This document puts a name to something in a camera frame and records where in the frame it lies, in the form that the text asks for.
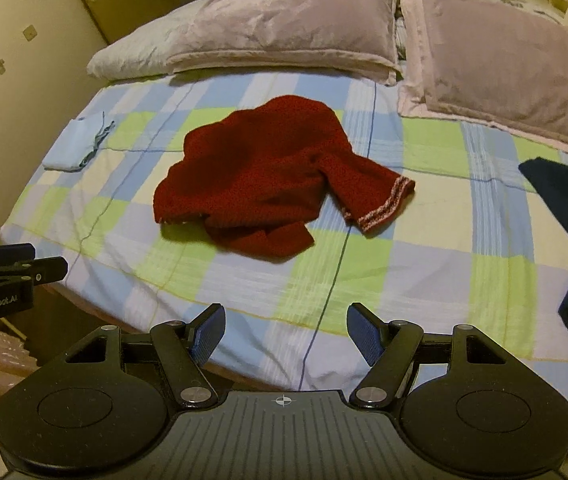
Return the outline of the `red knitted patterned sweater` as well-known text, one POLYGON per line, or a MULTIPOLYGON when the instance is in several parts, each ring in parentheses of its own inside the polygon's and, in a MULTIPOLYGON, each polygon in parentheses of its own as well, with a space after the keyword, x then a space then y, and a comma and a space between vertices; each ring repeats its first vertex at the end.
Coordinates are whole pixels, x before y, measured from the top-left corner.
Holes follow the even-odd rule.
POLYGON ((413 180, 358 155, 334 110, 278 96, 198 127, 153 198, 156 222, 198 222, 219 246, 263 259, 308 249, 327 195, 342 218, 374 234, 397 217, 413 180))

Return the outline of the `light blue folded cloth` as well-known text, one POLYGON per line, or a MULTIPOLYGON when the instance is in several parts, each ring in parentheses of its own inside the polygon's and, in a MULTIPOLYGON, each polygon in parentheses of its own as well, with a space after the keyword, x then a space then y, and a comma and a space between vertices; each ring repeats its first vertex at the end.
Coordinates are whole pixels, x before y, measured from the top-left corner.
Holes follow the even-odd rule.
POLYGON ((115 126, 116 120, 104 113, 71 120, 44 156, 43 168, 66 172, 81 170, 115 126))

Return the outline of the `checkered bed sheet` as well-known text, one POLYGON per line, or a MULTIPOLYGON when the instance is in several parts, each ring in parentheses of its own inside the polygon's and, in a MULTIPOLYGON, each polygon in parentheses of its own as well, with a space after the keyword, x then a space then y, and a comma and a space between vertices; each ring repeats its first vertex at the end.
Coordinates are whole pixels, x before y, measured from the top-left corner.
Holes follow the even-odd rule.
POLYGON ((148 330, 218 302, 226 334, 211 364, 283 389, 351 389, 365 364, 346 333, 361 302, 429 333, 470 323, 568 399, 568 235, 519 172, 568 154, 507 132, 403 118, 397 91, 321 73, 203 73, 114 84, 86 107, 115 131, 85 170, 38 169, 0 235, 63 256, 63 292, 148 330), (334 110, 354 150, 415 182, 406 210, 376 237, 326 202, 313 246, 282 263, 215 248, 199 226, 162 232, 152 198, 185 135, 282 94, 334 110))

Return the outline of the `right mauve pillow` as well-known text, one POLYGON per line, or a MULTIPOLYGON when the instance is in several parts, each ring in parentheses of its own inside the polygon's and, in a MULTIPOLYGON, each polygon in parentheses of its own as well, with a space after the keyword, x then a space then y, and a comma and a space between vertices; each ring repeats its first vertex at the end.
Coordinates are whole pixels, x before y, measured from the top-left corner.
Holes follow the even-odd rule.
POLYGON ((568 151, 568 26, 500 0, 399 0, 403 117, 468 120, 568 151))

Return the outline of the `mauve pillow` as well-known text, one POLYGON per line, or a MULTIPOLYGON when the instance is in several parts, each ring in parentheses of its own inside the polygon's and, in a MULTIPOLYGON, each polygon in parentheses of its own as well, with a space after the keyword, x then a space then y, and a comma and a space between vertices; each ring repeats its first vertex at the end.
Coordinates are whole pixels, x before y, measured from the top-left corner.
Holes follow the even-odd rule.
POLYGON ((205 68, 342 70, 392 86, 396 0, 195 0, 96 52, 108 81, 205 68))
POLYGON ((403 117, 468 120, 568 151, 568 26, 500 0, 399 0, 403 117))

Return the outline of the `left mauve pillow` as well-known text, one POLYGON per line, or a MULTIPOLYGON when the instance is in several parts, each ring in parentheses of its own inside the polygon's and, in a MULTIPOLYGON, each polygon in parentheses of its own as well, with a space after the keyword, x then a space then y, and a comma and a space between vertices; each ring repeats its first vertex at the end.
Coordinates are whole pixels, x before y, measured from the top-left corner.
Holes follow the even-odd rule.
POLYGON ((108 81, 205 68, 342 70, 392 86, 396 0, 195 0, 96 52, 108 81))

